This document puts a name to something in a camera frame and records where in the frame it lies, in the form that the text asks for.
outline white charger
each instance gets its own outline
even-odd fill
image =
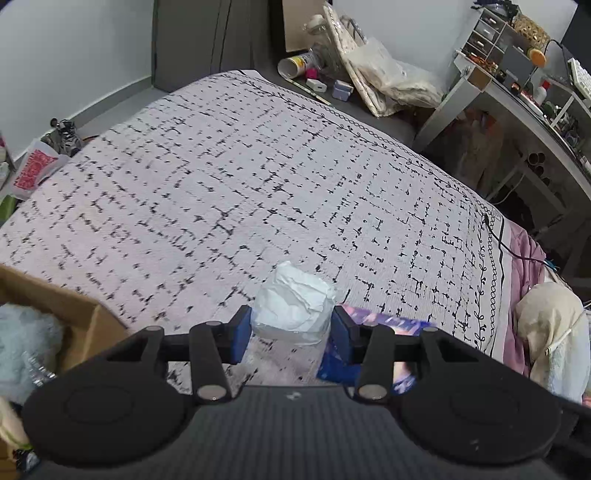
[[[326,91],[326,84],[322,83],[320,80],[315,79],[307,79],[306,85],[310,87],[315,92],[325,92]]]

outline circular pad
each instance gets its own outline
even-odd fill
[[[455,363],[402,396],[401,418],[422,447],[440,456],[507,465],[545,452],[560,427],[560,408],[508,369]]]
[[[33,392],[24,427],[42,458],[111,466],[165,445],[185,418],[182,396],[140,364],[83,364]]]

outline white blanket with black pattern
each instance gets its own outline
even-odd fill
[[[292,260],[337,301],[429,320],[502,361],[511,259],[485,213],[508,245],[494,207],[396,140],[228,72],[94,140],[2,227],[0,260],[167,333],[229,320]],[[253,337],[228,375],[312,382],[322,351]]]

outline white bottle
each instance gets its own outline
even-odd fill
[[[548,89],[550,88],[550,82],[548,80],[544,80],[542,85],[536,88],[534,93],[534,102],[538,106],[542,106],[544,100],[546,100],[546,95],[548,94]]]

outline crumpled white tissue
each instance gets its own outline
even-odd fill
[[[335,295],[320,277],[282,262],[256,295],[252,329],[262,338],[315,345],[330,325]]]

